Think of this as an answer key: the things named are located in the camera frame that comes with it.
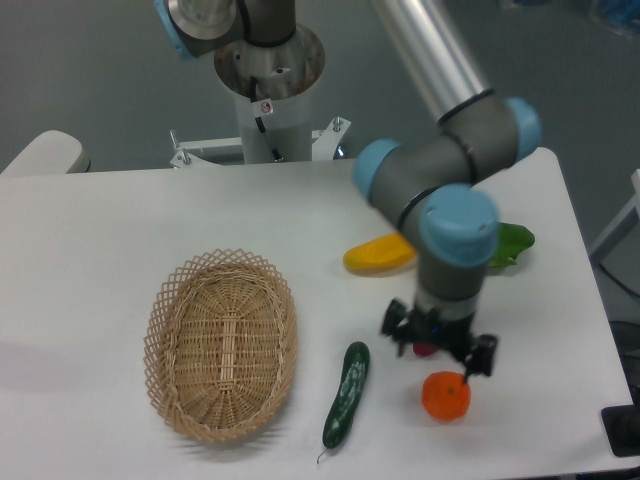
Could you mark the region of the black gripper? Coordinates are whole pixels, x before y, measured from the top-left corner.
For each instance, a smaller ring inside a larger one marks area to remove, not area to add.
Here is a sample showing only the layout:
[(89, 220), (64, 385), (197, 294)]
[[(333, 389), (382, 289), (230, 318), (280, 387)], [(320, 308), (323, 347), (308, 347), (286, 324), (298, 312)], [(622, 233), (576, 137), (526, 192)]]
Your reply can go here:
[(464, 363), (463, 382), (472, 376), (491, 377), (499, 338), (482, 334), (473, 338), (471, 325), (478, 295), (461, 300), (446, 300), (432, 294), (416, 294), (411, 312), (398, 299), (393, 299), (384, 314), (381, 334), (397, 345), (397, 355), (403, 356), (406, 346), (428, 344), (447, 351), (459, 363)]

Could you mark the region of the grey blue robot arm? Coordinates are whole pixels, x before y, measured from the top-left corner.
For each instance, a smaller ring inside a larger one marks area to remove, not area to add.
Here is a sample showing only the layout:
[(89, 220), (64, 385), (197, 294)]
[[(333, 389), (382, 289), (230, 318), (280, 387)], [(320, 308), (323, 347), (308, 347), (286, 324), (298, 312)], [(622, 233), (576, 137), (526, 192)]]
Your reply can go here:
[[(438, 136), (417, 150), (382, 139), (357, 156), (353, 182), (418, 254), (411, 307), (389, 305), (382, 333), (399, 347), (447, 351), (467, 376), (490, 376), (498, 340), (471, 330), (499, 222), (475, 185), (531, 155), (541, 141), (535, 110), (497, 96), (439, 1), (373, 5), (403, 59)], [(323, 48), (292, 1), (159, 1), (175, 51), (212, 54), (238, 99), (246, 163), (308, 161), (314, 141), (304, 96), (318, 82)]]

